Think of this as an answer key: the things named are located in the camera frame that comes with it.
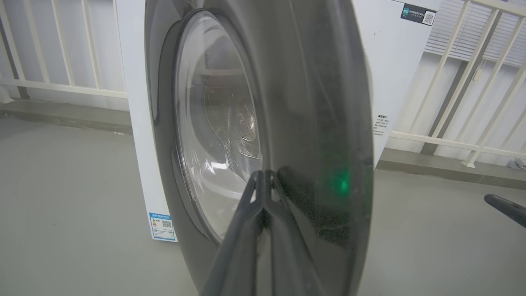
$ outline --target white wall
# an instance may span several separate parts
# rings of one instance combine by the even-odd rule
[[[394,131],[409,132],[411,122],[413,121],[420,103],[422,102],[439,60],[440,56],[436,54],[424,53],[422,56],[417,73],[413,78],[413,82],[406,99],[405,107],[403,108],[403,111],[393,128]],[[443,72],[440,76],[435,93],[430,96],[427,104],[422,110],[422,114],[419,116],[416,124],[416,134],[426,136],[428,135],[434,119],[440,110],[440,106],[442,105],[446,93],[448,92],[449,87],[451,86],[451,83],[457,73],[459,65],[459,60],[449,58],[446,61],[446,65],[444,66]],[[479,94],[486,84],[494,66],[494,62],[487,61],[485,64],[483,64],[482,75],[480,78],[476,82],[471,81],[470,86],[466,91],[466,94],[463,97],[462,102],[459,105],[459,108],[453,117],[446,134],[444,135],[444,139],[455,140],[457,138],[460,129],[462,128],[466,118],[468,117],[477,98],[479,97]],[[488,89],[484,102],[482,103],[482,108],[480,109],[481,112],[472,118],[470,125],[467,127],[466,132],[464,133],[464,137],[460,139],[461,142],[476,144],[482,131],[485,129],[487,123],[493,115],[493,112],[500,104],[502,97],[510,86],[515,74],[517,73],[517,70],[518,69],[516,67],[508,65],[503,65],[501,67],[495,81]],[[522,85],[517,96],[513,98],[510,108],[507,110],[503,120],[498,124],[497,128],[493,132],[487,146],[498,149],[502,148],[501,145],[503,144],[504,139],[508,136],[508,133],[517,122],[524,108],[526,108],[526,84]],[[525,142],[526,124],[523,124],[519,127],[515,136],[511,139],[509,145],[505,149],[509,151],[521,151],[525,145]],[[420,152],[422,146],[423,143],[421,142],[390,138],[386,147]],[[465,159],[468,154],[469,151],[467,150],[445,146],[439,146],[436,152],[436,155],[452,157],[456,159]],[[497,165],[506,165],[510,159],[510,157],[482,153],[477,161]]]
[[[87,0],[87,3],[100,73],[99,87],[106,90],[125,91],[113,2],[112,0]],[[26,79],[43,82],[23,2],[4,0],[4,5]],[[60,50],[51,0],[31,0],[31,5],[50,82],[67,85],[69,83]],[[57,13],[75,85],[95,87],[80,0],[57,0]],[[4,77],[12,77],[3,44],[0,51],[0,71]],[[10,96],[19,97],[16,88],[9,87],[8,91]],[[128,103],[124,98],[31,88],[28,89],[28,94],[36,100],[128,110]]]

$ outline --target white railing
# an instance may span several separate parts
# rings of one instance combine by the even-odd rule
[[[63,30],[60,25],[60,21],[58,17],[57,0],[49,0],[49,1],[51,1],[51,4],[53,6],[53,16],[55,19],[58,39],[60,43],[60,50],[62,51],[62,57],[64,59],[64,65],[66,68],[66,75],[67,75],[69,84],[66,85],[66,84],[51,83],[49,80],[49,73],[47,70],[46,61],[44,59],[44,54],[42,52],[41,41],[39,40],[39,37],[38,37],[38,32],[37,32],[37,28],[35,24],[35,18],[33,15],[33,9],[32,9],[30,0],[23,0],[24,11],[27,16],[27,20],[29,24],[29,31],[31,33],[31,39],[33,41],[33,46],[34,46],[34,50],[35,50],[36,57],[38,60],[39,69],[42,74],[43,82],[30,81],[25,78],[24,70],[22,69],[22,64],[20,62],[19,53],[17,51],[16,44],[13,39],[13,33],[9,25],[9,19],[7,18],[4,1],[0,0],[0,19],[2,21],[4,32],[5,32],[6,39],[7,39],[7,44],[5,44],[5,46],[6,46],[6,50],[10,51],[12,59],[13,59],[13,63],[15,65],[15,69],[12,69],[12,70],[13,71],[16,70],[16,73],[18,74],[18,79],[14,79],[14,78],[9,79],[9,78],[4,78],[3,75],[0,73],[0,85],[34,87],[34,88],[43,88],[46,90],[54,90],[54,91],[127,98],[128,95],[126,92],[115,91],[115,90],[105,90],[100,87],[101,83],[100,83],[99,67],[97,64],[97,55],[95,53],[92,26],[89,20],[89,9],[87,5],[87,0],[81,0],[81,4],[82,4],[84,26],[86,29],[88,51],[89,51],[89,56],[90,56],[91,68],[92,68],[91,71],[93,72],[93,76],[95,80],[95,87],[84,87],[84,86],[78,86],[75,84],[75,79],[73,77],[71,63],[69,61],[69,54],[68,54],[68,51],[66,49],[66,45],[64,42]],[[115,27],[117,28],[117,36],[119,36],[118,24],[117,24],[117,7],[116,7],[115,0],[113,0],[113,10],[114,10],[114,18],[115,18]],[[119,46],[118,52],[120,56],[120,41],[118,41],[117,44]],[[124,70],[121,68],[120,71],[122,73],[122,77],[124,81]]]
[[[442,73],[442,70],[444,68],[444,65],[446,63],[446,59],[449,56],[449,53],[451,51],[451,48],[456,40],[457,34],[462,26],[462,22],[464,19],[464,16],[466,15],[466,11],[468,9],[468,6],[471,4],[477,4],[485,7],[489,7],[492,9],[492,12],[488,18],[488,21],[485,25],[484,31],[482,33],[482,36],[478,40],[477,46],[475,48],[474,53],[471,56],[471,59],[469,60],[466,70],[464,71],[463,75],[460,78],[460,82],[458,83],[458,86],[454,90],[453,96],[451,100],[449,101],[444,113],[440,117],[440,121],[438,122],[438,126],[436,126],[433,134],[431,136],[426,135],[420,135],[416,134],[416,127],[417,127],[417,121],[423,116],[422,110],[424,110],[424,107],[429,104],[430,96],[432,96],[436,90],[436,87],[438,85],[439,77]],[[485,86],[482,89],[482,92],[478,96],[477,101],[475,102],[475,105],[473,106],[473,109],[468,115],[468,118],[464,122],[460,132],[458,133],[457,137],[454,140],[448,140],[448,139],[442,139],[438,138],[438,134],[440,130],[443,128],[448,116],[451,113],[451,110],[453,106],[455,105],[455,102],[459,98],[459,94],[461,92],[461,89],[464,86],[464,83],[466,82],[470,71],[473,69],[478,54],[480,53],[483,43],[488,38],[489,32],[491,30],[491,27],[493,26],[495,20],[497,19],[497,14],[499,12],[515,15],[519,17],[519,20],[517,21],[517,24],[511,33],[509,40],[505,46],[505,49],[502,51],[501,56],[497,60],[495,67],[493,68],[492,73],[490,74],[489,79],[487,80]],[[476,124],[473,122],[474,116],[476,116],[481,110],[482,103],[484,100],[487,100],[488,96],[488,89],[490,86],[495,82],[495,77],[497,76],[497,73],[499,69],[501,68],[504,59],[506,55],[509,53],[513,43],[515,42],[515,39],[522,27],[522,25],[525,23],[525,17],[526,17],[526,7],[519,6],[512,3],[507,3],[499,0],[466,0],[464,3],[464,6],[462,7],[462,10],[460,12],[460,16],[458,18],[458,21],[456,23],[455,28],[453,29],[453,32],[451,34],[451,37],[449,39],[449,42],[444,50],[444,53],[440,59],[440,62],[438,63],[438,67],[434,73],[434,76],[431,80],[431,83],[426,91],[426,94],[424,95],[423,101],[421,102],[420,106],[418,107],[418,110],[416,112],[416,115],[414,116],[412,123],[410,124],[409,130],[407,132],[402,131],[392,131],[390,134],[390,137],[392,138],[398,138],[398,139],[405,139],[405,140],[412,140],[412,141],[418,141],[418,142],[425,142],[425,143],[431,143],[431,144],[437,144],[437,145],[444,145],[449,147],[455,147],[460,149],[469,150],[470,153],[464,161],[462,161],[462,164],[468,166],[468,167],[474,167],[474,162],[477,160],[479,155],[481,153],[490,153],[490,154],[496,154],[496,155],[502,155],[502,156],[508,156],[513,158],[519,158],[519,159],[526,159],[526,153],[524,150],[526,149],[526,144],[519,150],[519,151],[508,151],[506,150],[508,144],[510,143],[510,140],[517,135],[517,131],[519,127],[526,122],[526,109],[522,112],[520,117],[518,118],[515,125],[508,131],[507,136],[503,143],[500,145],[499,148],[495,147],[488,147],[487,143],[490,137],[492,136],[492,133],[495,131],[495,128],[499,124],[499,122],[504,117],[506,111],[511,105],[512,99],[517,95],[519,88],[524,83],[524,80],[526,78],[526,61],[522,64],[522,66],[519,68],[517,74],[515,75],[511,85],[509,86],[508,90],[504,94],[504,97],[502,98],[499,106],[494,110],[493,115],[489,121],[489,123],[486,125],[485,129],[483,130],[482,134],[480,135],[479,139],[476,141],[475,144],[470,144],[463,142],[463,138],[466,133],[466,129],[468,126],[472,124]]]

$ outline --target washing machine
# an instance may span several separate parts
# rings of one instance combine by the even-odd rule
[[[199,291],[249,281],[245,294],[356,294],[377,114],[351,1],[118,4],[141,182],[156,200],[146,202],[153,238],[178,241]],[[401,61],[409,71],[413,59]],[[235,218],[235,235],[232,219],[261,196],[269,207],[244,241],[254,217]],[[301,280],[307,273],[312,282]],[[210,286],[214,277],[222,281]]]

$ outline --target sticker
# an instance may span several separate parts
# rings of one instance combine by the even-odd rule
[[[389,125],[389,120],[386,115],[378,115],[374,126],[372,127],[372,132],[375,136],[384,136],[386,134],[387,126]]]
[[[436,11],[411,4],[404,4],[400,18],[404,18],[415,23],[432,26],[435,16],[437,16]]]
[[[170,216],[150,213],[150,224],[155,239],[175,241]]]

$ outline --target gray floor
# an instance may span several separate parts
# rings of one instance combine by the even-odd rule
[[[0,295],[197,295],[154,241],[133,139],[0,120]]]
[[[133,139],[0,120],[0,295],[197,295],[176,243],[150,238]],[[375,173],[360,296],[523,295],[526,230],[485,193]]]

